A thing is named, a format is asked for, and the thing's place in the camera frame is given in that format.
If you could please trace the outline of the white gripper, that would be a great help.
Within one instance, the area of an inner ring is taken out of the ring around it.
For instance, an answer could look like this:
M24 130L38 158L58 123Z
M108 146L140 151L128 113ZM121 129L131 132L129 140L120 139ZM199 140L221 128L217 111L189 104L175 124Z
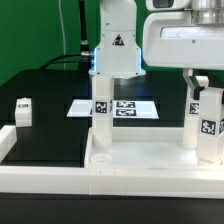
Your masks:
M195 25L190 11L153 13L144 23L142 52L149 66L184 68L190 96L199 100L205 87L193 69L224 70L224 25Z

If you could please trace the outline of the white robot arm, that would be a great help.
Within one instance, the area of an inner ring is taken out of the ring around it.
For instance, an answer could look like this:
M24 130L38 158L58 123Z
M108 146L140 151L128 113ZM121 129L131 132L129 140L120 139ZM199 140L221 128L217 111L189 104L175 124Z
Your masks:
M150 15L136 44L134 0L100 0L100 42L91 75L129 79L145 73L141 64L181 68L191 96L202 88L195 69L224 70L224 0L146 0Z

